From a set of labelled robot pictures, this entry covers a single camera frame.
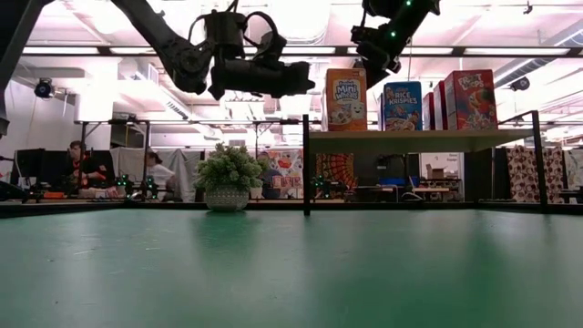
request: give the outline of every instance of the potted plant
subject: potted plant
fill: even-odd
[[[249,202],[251,188],[262,186],[259,176],[264,166],[244,146],[217,144],[209,158],[199,164],[198,186],[205,189],[209,209],[242,210]]]

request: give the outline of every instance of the computer monitor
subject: computer monitor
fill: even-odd
[[[18,185],[20,177],[36,178],[40,182],[43,176],[44,149],[25,149],[15,151],[15,163],[12,168],[10,183]]]

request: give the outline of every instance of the white shelf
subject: white shelf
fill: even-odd
[[[472,152],[532,137],[532,129],[311,132],[311,153]]]

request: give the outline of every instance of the cardboard box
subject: cardboard box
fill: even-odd
[[[444,168],[432,168],[431,164],[427,164],[427,179],[443,179],[445,177]]]
[[[423,129],[435,130],[435,104],[433,92],[430,92],[423,97]]]
[[[434,89],[435,129],[447,129],[447,105],[445,104],[445,82],[439,81]]]
[[[384,85],[384,130],[422,130],[420,82],[391,82]]]
[[[324,95],[322,130],[367,130],[364,69],[328,69]]]
[[[497,129],[494,73],[454,71],[445,79],[449,129]]]

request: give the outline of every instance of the green table surface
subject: green table surface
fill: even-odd
[[[0,327],[583,327],[583,220],[106,210],[0,220]]]

